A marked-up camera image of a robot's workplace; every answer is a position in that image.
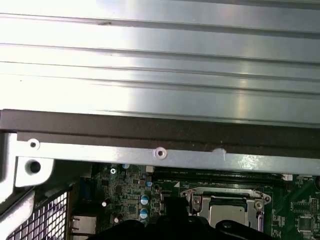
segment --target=metal bracket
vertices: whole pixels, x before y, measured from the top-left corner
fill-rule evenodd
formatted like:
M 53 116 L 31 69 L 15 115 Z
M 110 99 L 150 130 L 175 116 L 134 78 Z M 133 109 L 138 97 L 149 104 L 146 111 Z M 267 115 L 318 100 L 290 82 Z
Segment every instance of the metal bracket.
M 16 169 L 16 143 L 17 134 L 7 133 L 3 134 L 3 155 L 2 155 L 2 174 L 0 178 L 0 204 L 4 202 L 14 190 L 15 184 L 15 169 Z
M 54 169 L 52 158 L 18 158 L 15 186 L 27 187 L 40 185 L 47 181 Z
M 3 134 L 0 204 L 13 193 L 14 186 L 27 187 L 42 184 L 48 180 L 53 171 L 54 159 L 19 155 L 17 151 L 19 147 L 21 144 L 18 144 L 16 133 Z M 40 143 L 36 139 L 31 139 L 23 142 L 23 148 L 31 153 L 36 152 L 40 148 Z

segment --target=metal mesh grille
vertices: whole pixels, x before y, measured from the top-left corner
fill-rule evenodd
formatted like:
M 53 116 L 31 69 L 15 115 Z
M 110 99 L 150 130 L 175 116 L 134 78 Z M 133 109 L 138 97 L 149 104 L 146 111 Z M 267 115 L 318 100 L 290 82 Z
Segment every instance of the metal mesh grille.
M 67 193 L 36 210 L 7 240 L 64 240 L 66 237 Z

